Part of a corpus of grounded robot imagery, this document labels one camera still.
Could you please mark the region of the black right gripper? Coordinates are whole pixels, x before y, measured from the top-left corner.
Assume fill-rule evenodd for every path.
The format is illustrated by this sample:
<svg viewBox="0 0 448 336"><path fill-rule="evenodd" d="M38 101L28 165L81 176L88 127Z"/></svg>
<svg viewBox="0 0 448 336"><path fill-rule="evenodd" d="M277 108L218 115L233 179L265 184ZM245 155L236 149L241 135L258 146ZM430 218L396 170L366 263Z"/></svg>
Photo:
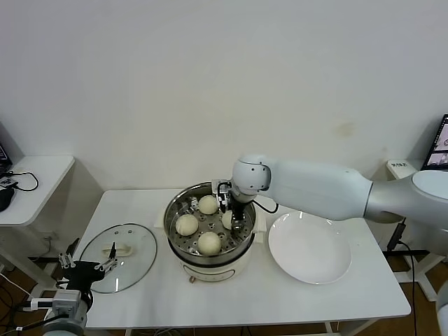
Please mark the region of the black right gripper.
<svg viewBox="0 0 448 336"><path fill-rule="evenodd" d="M224 214L227 211L227 199L225 195L217 195L220 211ZM230 208L232 210L231 227L233 230L240 230L246 223L244 209L246 203L240 202L234 195L230 196Z"/></svg>

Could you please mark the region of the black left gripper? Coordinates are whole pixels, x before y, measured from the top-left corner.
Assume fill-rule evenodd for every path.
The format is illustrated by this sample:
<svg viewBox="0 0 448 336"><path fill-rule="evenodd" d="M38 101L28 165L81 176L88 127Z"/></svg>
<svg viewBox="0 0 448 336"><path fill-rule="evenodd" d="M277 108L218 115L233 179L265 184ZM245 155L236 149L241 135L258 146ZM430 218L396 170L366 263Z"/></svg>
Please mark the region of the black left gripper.
<svg viewBox="0 0 448 336"><path fill-rule="evenodd" d="M111 271L116 266L116 243L113 242L104 250L107 260L101 264L82 260L74 262L73 254L78 243L79 238L76 238L65 252L59 254L59 263L61 268L64 268L64 278L69 281L66 289L91 289L94 282L101 281L105 272Z"/></svg>

